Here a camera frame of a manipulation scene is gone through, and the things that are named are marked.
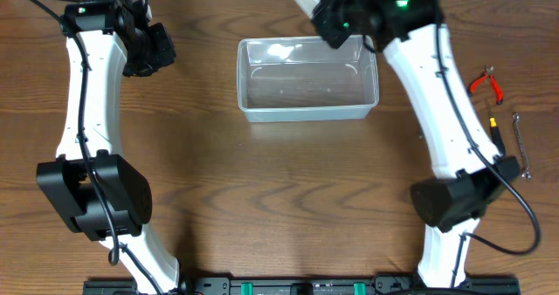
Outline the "clear plastic container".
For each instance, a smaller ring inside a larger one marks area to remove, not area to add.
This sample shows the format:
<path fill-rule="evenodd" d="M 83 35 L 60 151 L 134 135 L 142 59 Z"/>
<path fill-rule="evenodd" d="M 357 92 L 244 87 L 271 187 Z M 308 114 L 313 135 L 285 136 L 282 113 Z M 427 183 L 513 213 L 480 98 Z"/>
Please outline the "clear plastic container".
<path fill-rule="evenodd" d="M 338 49 L 319 37 L 247 38 L 237 92 L 251 123 L 363 119 L 379 103 L 376 55 L 359 35 Z"/>

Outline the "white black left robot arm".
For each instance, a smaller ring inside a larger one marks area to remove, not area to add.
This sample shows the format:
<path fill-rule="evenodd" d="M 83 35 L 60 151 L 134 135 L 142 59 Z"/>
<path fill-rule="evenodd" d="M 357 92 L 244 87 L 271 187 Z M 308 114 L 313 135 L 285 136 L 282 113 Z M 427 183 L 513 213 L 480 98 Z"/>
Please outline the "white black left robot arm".
<path fill-rule="evenodd" d="M 165 27 L 147 0 L 77 0 L 59 18 L 70 60 L 66 123 L 55 158 L 37 183 L 66 227 L 108 250 L 138 294 L 172 294 L 180 264 L 151 226 L 148 180 L 125 158 L 120 134 L 121 82 L 172 65 Z"/>

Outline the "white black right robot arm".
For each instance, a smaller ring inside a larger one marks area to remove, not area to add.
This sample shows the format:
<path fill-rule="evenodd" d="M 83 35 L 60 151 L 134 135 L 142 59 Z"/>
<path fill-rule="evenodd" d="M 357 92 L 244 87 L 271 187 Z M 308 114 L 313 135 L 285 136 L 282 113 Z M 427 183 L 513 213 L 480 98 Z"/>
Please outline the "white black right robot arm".
<path fill-rule="evenodd" d="M 438 0 L 295 0 L 333 48 L 353 34 L 381 53 L 404 86 L 431 158 L 431 179 L 411 187 L 424 221 L 417 276 L 429 289 L 468 283 L 466 258 L 488 206 L 511 189 L 519 162 L 483 128 L 454 62 Z"/>

